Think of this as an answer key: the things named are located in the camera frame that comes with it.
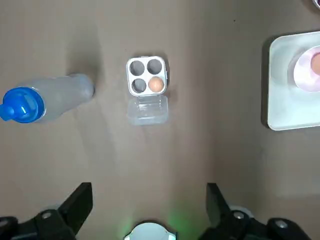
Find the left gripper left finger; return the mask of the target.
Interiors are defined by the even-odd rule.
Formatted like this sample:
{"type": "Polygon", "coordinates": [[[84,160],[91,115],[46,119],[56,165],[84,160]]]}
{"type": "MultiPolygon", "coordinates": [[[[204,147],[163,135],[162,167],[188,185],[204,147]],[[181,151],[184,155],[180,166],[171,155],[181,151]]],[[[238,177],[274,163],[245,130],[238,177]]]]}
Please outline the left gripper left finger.
{"type": "Polygon", "coordinates": [[[0,218],[2,240],[75,240],[93,209],[90,182],[81,183],[57,208],[46,209],[19,223],[14,216],[0,218]]]}

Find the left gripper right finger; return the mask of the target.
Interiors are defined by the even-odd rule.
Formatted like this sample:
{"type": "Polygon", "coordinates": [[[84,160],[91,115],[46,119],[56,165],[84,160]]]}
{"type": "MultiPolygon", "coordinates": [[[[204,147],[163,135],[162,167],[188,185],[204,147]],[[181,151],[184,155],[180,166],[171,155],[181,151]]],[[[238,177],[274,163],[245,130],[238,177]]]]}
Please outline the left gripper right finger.
{"type": "Polygon", "coordinates": [[[232,209],[216,183],[206,185],[206,212],[210,226],[201,240],[308,240],[294,221],[270,218],[266,224],[256,220],[245,208],[232,209]]]}

